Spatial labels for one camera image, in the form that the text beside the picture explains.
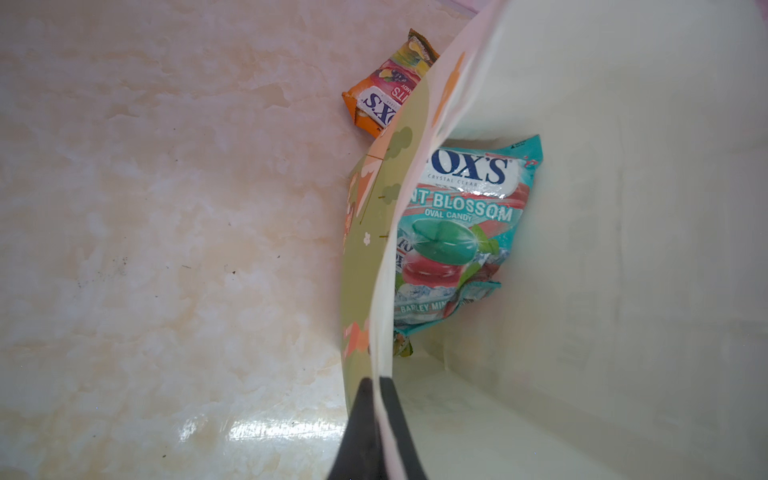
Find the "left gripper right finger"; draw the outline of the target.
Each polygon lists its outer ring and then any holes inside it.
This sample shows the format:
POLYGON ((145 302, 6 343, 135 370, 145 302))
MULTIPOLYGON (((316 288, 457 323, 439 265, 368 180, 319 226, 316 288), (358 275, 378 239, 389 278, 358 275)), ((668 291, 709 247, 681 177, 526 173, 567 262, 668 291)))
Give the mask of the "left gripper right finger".
POLYGON ((382 400, 379 432, 386 477, 426 480, 393 379, 380 377, 379 391, 382 400))

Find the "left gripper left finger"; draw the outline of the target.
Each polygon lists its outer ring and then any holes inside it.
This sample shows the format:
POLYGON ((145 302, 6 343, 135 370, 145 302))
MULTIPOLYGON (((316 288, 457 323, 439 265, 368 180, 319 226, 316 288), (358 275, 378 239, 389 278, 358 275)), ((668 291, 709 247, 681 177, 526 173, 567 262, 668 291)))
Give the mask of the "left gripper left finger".
POLYGON ((384 478, 382 445, 374 412, 371 378, 363 378, 349 414, 329 480, 384 478))

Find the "green candy bag back side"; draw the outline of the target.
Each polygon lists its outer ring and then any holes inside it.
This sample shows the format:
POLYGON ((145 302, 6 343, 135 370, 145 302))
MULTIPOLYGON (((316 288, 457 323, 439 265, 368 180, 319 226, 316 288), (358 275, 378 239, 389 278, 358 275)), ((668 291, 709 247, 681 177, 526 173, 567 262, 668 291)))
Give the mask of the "green candy bag back side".
POLYGON ((393 356, 407 358, 413 354, 411 339, 396 332, 393 337, 393 356))

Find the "white paper gift bag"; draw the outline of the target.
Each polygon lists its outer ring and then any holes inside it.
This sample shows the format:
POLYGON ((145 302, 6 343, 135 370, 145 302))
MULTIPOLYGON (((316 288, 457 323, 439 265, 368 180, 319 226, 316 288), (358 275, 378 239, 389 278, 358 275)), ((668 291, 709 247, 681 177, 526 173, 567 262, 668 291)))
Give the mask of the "white paper gift bag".
POLYGON ((427 479, 767 475, 767 5, 469 1, 350 182, 349 412, 392 378, 427 479), (491 295, 393 356, 441 147, 543 161, 491 295))

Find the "teal mint blossom candy bag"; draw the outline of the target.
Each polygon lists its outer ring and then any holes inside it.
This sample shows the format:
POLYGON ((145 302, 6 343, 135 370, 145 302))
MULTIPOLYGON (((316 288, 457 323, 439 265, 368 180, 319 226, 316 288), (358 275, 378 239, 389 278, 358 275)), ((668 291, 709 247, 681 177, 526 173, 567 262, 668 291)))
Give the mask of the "teal mint blossom candy bag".
POLYGON ((533 136, 498 150, 441 147, 398 224, 394 329, 408 336, 491 295, 543 161, 533 136))

